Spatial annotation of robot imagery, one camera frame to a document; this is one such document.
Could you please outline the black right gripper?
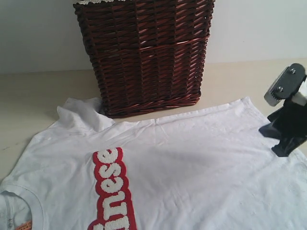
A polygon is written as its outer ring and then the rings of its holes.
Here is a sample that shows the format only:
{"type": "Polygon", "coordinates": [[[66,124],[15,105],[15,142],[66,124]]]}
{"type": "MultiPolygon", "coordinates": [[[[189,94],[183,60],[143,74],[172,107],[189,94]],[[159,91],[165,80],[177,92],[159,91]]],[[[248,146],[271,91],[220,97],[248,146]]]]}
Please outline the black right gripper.
{"type": "Polygon", "coordinates": [[[285,100],[283,106],[268,116],[269,124],[259,128],[266,138],[280,139],[272,147],[278,157],[288,157],[307,140],[307,105],[285,100]]]}

